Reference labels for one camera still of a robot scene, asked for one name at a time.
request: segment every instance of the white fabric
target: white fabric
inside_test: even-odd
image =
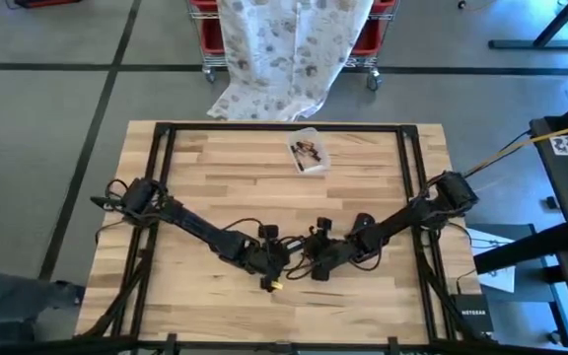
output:
[[[290,121],[317,112],[373,0],[218,0],[230,86],[207,112]]]

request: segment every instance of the clear plastic box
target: clear plastic box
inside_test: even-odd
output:
[[[300,174],[317,174],[330,169],[330,156],[314,128],[304,128],[288,136],[288,151]]]

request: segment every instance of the metal cart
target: metal cart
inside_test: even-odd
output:
[[[196,35],[198,36],[199,43],[203,43],[202,41],[202,33],[201,29],[199,28],[196,20],[211,20],[211,19],[218,19],[218,13],[215,12],[215,4],[214,5],[207,5],[205,7],[201,6],[198,7],[190,0],[184,0],[185,6],[187,8],[187,12],[189,18],[194,26],[194,30]],[[381,78],[381,74],[378,69],[378,58],[379,54],[383,48],[383,43],[385,42],[385,36],[387,35],[387,31],[390,27],[391,22],[395,19],[395,14],[397,12],[398,6],[400,4],[400,0],[392,0],[386,1],[389,2],[390,5],[387,6],[383,13],[375,13],[374,9],[378,8],[378,0],[375,1],[375,5],[372,8],[372,14],[369,15],[368,21],[382,21],[385,22],[385,27],[381,31],[381,40],[378,50],[373,54],[369,55],[350,55],[350,57],[345,62],[346,68],[366,68],[368,77],[367,77],[367,88],[373,92],[377,91],[383,82]],[[225,60],[225,54],[222,53],[210,53],[203,50],[203,46],[199,45],[199,50],[201,51],[201,58],[202,58],[202,71],[205,75],[205,79],[213,83],[216,80],[216,67],[226,67],[227,62]]]

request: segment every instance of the floor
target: floor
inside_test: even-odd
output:
[[[474,11],[459,11],[455,0],[403,0],[380,63],[410,74],[385,75],[376,93],[365,89],[365,74],[342,74],[324,108],[309,119],[442,123],[454,168],[461,171],[527,130],[529,120],[566,111],[568,75],[552,69],[568,69],[568,53],[493,51],[486,45],[492,38],[536,36],[558,10],[556,0],[499,0],[480,10],[486,0],[469,2]],[[132,32],[123,35],[125,27]],[[568,38],[568,27],[558,36]],[[80,65],[32,65],[38,63]],[[198,40],[183,1],[84,0],[30,11],[9,10],[0,1],[1,272],[37,277],[52,235],[62,233],[51,278],[85,284],[93,233],[103,218],[89,196],[112,178],[127,122],[208,119],[205,111],[228,84],[225,73],[209,84],[198,71],[127,72],[117,71],[118,64],[198,69]],[[492,75],[510,68],[534,71]],[[481,202],[468,222],[534,223],[541,230],[562,220],[542,208],[540,200],[552,191],[533,148],[471,184]],[[64,229],[57,219],[61,209],[69,215],[68,208]],[[542,335],[553,324],[528,321],[544,312],[548,317],[548,308],[498,310],[516,315],[514,321],[495,320],[501,341],[547,346]],[[75,319],[66,312],[44,315],[40,336],[70,336]],[[516,328],[531,331],[511,330]]]

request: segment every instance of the wooden surface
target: wooden surface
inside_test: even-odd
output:
[[[117,178],[130,182],[144,175],[154,124],[130,123]],[[442,126],[418,129],[428,177],[449,169]],[[404,206],[394,133],[322,133],[332,160],[324,176],[296,173],[286,150],[287,134],[180,132],[170,191],[216,226],[255,217],[279,225],[280,237],[306,235],[323,216],[333,220],[331,236],[341,238],[357,213],[382,220]],[[107,214],[105,224],[118,219]],[[253,223],[238,229],[256,235]],[[119,225],[101,234],[78,332],[88,329],[117,293],[130,231]],[[140,338],[164,340],[168,332],[175,332],[182,341],[384,343],[388,336],[397,336],[402,344],[427,343],[411,238],[410,232],[394,236],[373,272],[343,265],[332,272],[329,282],[282,279],[284,290],[268,294],[258,288],[257,275],[221,262],[198,239],[162,224]],[[454,290],[457,277],[474,268],[469,241],[449,227],[440,243],[449,288]],[[462,278],[461,287],[479,292],[474,274]],[[441,331],[439,303],[434,293],[432,298]],[[125,319],[126,331],[130,312]]]

